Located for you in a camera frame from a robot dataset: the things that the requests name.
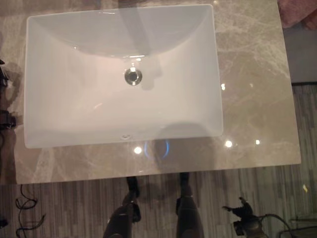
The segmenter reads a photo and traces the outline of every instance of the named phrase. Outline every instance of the leg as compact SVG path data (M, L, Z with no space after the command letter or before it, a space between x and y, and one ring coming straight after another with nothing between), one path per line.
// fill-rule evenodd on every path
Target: leg
M127 178L129 192L122 201L122 205L112 214L104 238L131 238L132 223L141 219L141 213L136 198L139 188L136 177Z
M189 186L189 173L180 173L181 196L177 199L177 238L203 238L200 216Z

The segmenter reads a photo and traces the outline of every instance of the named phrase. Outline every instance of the undermount sink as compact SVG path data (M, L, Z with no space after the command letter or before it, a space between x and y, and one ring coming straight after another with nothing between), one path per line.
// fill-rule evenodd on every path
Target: undermount sink
M29 17L24 102L28 148L221 135L212 6Z

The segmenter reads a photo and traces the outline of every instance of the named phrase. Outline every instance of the marble countertop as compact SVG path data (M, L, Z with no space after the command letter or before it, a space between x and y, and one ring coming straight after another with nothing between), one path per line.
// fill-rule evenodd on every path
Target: marble countertop
M32 15L131 6L210 3L214 7L224 132L214 138L27 149L23 88L26 19ZM0 57L12 80L6 108L17 183L101 179L300 163L287 57L276 0L4 0ZM147 147L147 154L134 153Z

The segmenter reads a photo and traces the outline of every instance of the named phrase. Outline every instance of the chrome drain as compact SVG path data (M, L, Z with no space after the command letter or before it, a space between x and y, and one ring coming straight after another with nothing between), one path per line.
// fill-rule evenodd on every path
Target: chrome drain
M142 73L140 70L136 69L135 67L131 67L126 70L124 74L125 81L132 85L138 85L142 80Z

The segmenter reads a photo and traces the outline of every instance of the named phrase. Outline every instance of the cable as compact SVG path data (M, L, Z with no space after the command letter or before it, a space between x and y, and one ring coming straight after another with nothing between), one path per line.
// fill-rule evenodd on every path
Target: cable
M2 170L2 157L1 152L2 148L4 146L4 135L2 134L2 131L0 131L0 137L1 137L1 144L0 144L0 178L1 178L1 170Z
M303 227L303 228L297 228L297 229L293 229L293 231L304 231L304 230L309 230L309 229L317 229L317 226L311 226L311 227ZM281 238L282 234L285 232L289 232L289 231L281 231L278 235L279 238Z
M27 200L26 200L22 205L21 205L21 203L20 203L20 201L19 201L18 198L15 200L15 206L20 210L20 211L19 211L19 215L18 215L18 220L19 220L20 228L18 228L18 229L15 231L15 234L16 234L16 237L21 238L20 232L22 231L24 237L27 238L27 236L26 236L26 234L25 234L25 231L35 230L35 229L37 229L38 227L40 227L40 226L43 224L44 220L45 220L46 214L44 214L44 215L42 216L42 218L40 219L40 221L38 222L38 224L35 225L35 226L33 226L33 227L24 227L24 226L22 225L22 222L21 222L21 212L22 212L23 210L28 210L28 209L34 208L34 207L36 206L36 204L38 203L38 201L37 201L36 198L33 199L33 198L29 198L29 197L27 197L26 195L24 195L23 190L22 190L22 187L23 187L23 185L21 185L21 187L20 187L21 195L22 195L22 197L26 198Z
M276 219L279 219L279 220L280 220L282 223L284 223L284 225L287 227L289 234L291 234L291 237L292 237L292 238L296 238L296 236L295 236L294 233L293 233L292 228L287 224L287 222L286 222L283 218L281 218L280 216L277 216L277 215L275 215L275 214L265 214L264 216L260 216L260 217L259 217L259 218L260 218L260 221L262 222L263 219L266 218L266 217L274 217L274 218L276 218Z

